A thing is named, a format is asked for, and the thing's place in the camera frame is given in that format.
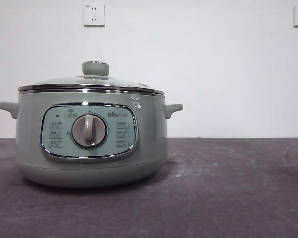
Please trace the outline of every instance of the control panel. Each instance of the control panel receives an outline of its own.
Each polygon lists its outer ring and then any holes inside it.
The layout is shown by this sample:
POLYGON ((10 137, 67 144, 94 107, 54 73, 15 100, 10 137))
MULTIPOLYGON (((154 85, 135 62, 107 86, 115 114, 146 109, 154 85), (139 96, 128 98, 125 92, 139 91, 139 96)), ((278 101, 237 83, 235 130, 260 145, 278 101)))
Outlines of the control panel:
POLYGON ((124 105, 55 105, 44 115, 41 144, 51 155, 97 158, 121 154, 138 139, 135 114, 124 105))

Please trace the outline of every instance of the white wall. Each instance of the white wall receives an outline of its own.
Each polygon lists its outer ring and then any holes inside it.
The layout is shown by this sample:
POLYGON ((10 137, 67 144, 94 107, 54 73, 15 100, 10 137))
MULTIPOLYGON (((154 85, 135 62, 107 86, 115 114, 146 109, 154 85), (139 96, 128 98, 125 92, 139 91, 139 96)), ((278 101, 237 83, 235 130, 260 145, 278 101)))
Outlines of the white wall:
MULTIPOLYGON (((98 2, 105 28, 82 26, 86 1, 0 0, 0 101, 101 60, 184 104, 170 137, 298 137, 298 0, 98 2)), ((14 136, 0 111, 0 137, 14 136)))

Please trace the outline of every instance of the side handle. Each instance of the side handle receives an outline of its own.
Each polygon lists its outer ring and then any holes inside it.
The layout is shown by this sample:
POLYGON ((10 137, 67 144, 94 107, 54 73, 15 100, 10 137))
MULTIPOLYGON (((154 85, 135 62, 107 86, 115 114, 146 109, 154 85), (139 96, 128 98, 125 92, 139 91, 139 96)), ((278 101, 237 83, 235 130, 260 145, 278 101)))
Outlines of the side handle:
POLYGON ((183 110, 183 104, 163 105, 164 117, 169 119, 172 113, 183 110))
POLYGON ((18 112, 19 112, 19 104, 18 103, 0 102, 0 109, 10 112, 12 118, 16 119, 18 116, 18 112))

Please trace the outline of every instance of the lid knob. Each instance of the lid knob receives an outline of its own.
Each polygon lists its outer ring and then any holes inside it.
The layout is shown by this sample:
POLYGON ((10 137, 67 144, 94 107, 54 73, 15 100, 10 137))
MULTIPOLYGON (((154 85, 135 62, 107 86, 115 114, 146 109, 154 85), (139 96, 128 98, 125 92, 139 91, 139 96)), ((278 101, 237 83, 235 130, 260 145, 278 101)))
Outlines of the lid knob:
POLYGON ((100 61, 86 61, 83 63, 84 75, 108 76, 109 64, 100 61))

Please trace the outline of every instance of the sage green pot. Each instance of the sage green pot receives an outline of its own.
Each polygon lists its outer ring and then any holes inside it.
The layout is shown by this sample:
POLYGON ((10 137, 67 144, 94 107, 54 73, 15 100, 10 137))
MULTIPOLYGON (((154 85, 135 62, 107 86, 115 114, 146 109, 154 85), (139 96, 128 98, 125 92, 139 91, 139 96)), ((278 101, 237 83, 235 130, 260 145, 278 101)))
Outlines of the sage green pot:
POLYGON ((103 62, 85 62, 83 72, 20 87, 18 103, 0 102, 17 119, 22 174, 56 187, 109 186, 154 174, 167 158, 166 119, 183 105, 108 77, 103 62))

